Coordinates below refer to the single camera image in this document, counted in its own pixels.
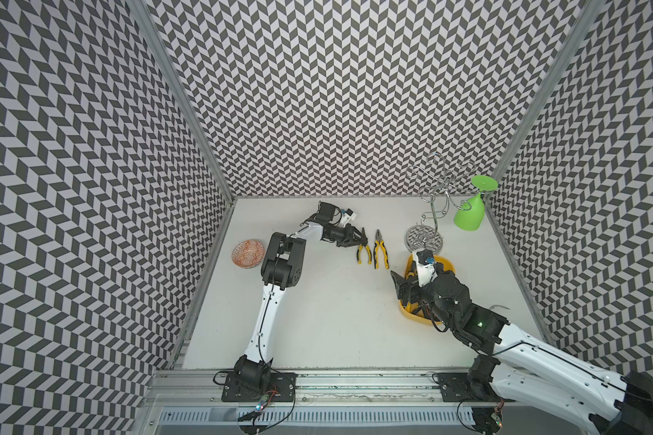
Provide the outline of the small yellow needle-nose pliers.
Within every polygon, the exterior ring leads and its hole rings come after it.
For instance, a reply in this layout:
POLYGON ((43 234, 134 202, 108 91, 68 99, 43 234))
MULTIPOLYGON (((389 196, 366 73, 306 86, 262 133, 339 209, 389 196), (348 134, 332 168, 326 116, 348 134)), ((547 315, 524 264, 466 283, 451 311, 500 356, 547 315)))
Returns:
POLYGON ((357 247, 357 263, 366 263, 368 265, 373 264, 373 254, 367 241, 359 244, 357 247))

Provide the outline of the large yellow black pliers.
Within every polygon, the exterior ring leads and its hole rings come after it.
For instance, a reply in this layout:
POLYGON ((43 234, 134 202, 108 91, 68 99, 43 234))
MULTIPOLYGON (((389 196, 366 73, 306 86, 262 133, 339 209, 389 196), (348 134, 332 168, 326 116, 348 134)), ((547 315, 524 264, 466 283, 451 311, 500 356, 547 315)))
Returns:
POLYGON ((389 255, 386 249, 386 244, 384 243, 384 239, 382 237, 381 230, 378 229, 375 232, 375 246, 373 249, 373 261, 374 261, 374 268, 379 269, 379 268, 384 268, 384 269, 389 269, 389 255))

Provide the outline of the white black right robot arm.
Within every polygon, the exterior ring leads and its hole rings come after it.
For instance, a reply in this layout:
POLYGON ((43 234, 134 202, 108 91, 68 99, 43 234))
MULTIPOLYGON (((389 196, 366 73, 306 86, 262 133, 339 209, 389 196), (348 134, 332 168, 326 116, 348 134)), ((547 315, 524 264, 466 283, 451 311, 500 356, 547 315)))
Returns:
POLYGON ((589 434, 653 434, 653 378, 584 362, 475 304, 455 273, 391 277, 397 295, 426 308, 434 328, 477 354, 466 376, 471 399, 531 405, 589 434))

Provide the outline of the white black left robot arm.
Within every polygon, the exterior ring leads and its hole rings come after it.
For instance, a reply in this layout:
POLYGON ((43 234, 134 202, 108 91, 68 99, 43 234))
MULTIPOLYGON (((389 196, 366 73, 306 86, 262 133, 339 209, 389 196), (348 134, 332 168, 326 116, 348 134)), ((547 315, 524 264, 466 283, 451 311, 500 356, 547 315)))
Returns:
POLYGON ((367 246, 366 232, 353 225, 357 214, 350 208, 321 201, 317 211, 291 234, 271 236, 261 265, 262 302, 250 342, 227 376, 225 391, 231 398, 248 400, 270 390, 279 374, 273 367, 271 338, 288 290, 299 283, 310 241, 339 248, 367 246))

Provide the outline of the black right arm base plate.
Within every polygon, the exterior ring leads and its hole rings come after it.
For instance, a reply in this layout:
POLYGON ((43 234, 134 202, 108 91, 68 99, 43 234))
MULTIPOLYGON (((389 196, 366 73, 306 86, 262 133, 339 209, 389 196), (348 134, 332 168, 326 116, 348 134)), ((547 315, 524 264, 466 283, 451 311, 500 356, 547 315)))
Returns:
POLYGON ((434 373, 431 380, 437 385, 444 402, 501 402, 492 388, 489 376, 469 373, 434 373))

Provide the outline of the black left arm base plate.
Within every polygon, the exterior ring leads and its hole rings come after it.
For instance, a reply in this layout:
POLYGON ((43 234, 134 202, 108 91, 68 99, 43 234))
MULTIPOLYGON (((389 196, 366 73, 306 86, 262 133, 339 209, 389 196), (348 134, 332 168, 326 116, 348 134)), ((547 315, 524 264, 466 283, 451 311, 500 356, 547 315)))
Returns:
POLYGON ((292 402, 295 397, 295 373, 264 373, 244 375, 230 373, 222 387, 223 402, 258 403, 270 398, 272 402, 292 402))

